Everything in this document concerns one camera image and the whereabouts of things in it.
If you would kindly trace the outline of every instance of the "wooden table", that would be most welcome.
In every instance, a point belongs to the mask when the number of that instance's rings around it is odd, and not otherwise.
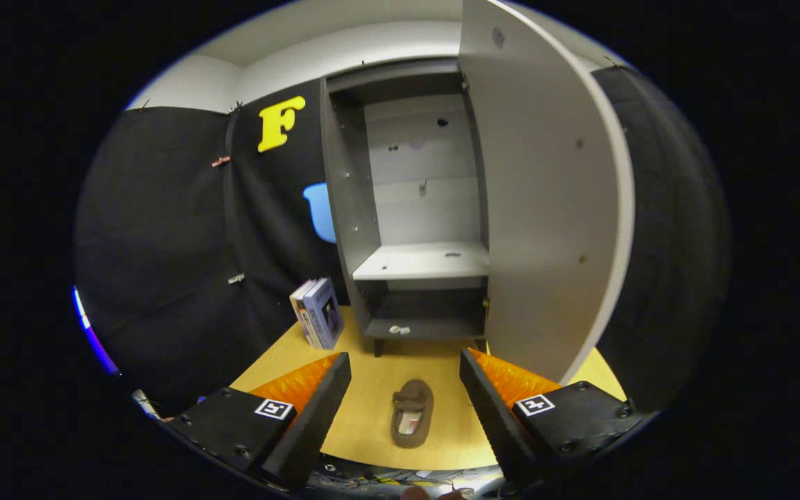
[[[350,307],[343,306],[345,329],[335,351],[308,345],[296,323],[231,387],[252,390],[333,352],[350,355],[351,383],[321,452],[346,460],[397,469],[469,469],[495,465],[490,443],[480,427],[465,387],[458,378],[458,354],[474,341],[388,342],[375,358],[372,340],[361,338]],[[394,445],[390,435],[391,396],[412,378],[425,380],[434,392],[434,414],[425,443],[416,449]],[[589,380],[625,401],[622,387],[595,349],[572,382]]]

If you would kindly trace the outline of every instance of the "letter f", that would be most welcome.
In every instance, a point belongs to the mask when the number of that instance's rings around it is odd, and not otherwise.
[[[258,145],[258,153],[284,145],[288,137],[283,129],[292,130],[295,126],[295,110],[303,108],[304,98],[299,95],[261,110],[258,113],[261,117],[261,143]]]

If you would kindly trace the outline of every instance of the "brown slipper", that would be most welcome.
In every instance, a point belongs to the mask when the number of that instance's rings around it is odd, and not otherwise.
[[[431,413],[434,411],[434,393],[421,380],[403,384],[394,393],[394,418],[391,419],[391,436],[398,447],[418,447],[428,437]]]

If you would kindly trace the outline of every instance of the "white cabinet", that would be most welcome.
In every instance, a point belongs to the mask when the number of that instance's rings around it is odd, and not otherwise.
[[[493,354],[564,383],[628,266],[622,128],[575,56],[523,14],[464,0],[462,27],[458,59],[323,81],[350,299],[370,338],[485,335]]]

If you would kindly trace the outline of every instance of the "open cabinet door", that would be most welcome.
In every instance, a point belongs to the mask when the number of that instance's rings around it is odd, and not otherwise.
[[[486,338],[493,355],[566,384],[628,267],[628,147],[606,95],[552,35],[493,0],[464,0],[462,22],[489,216]]]

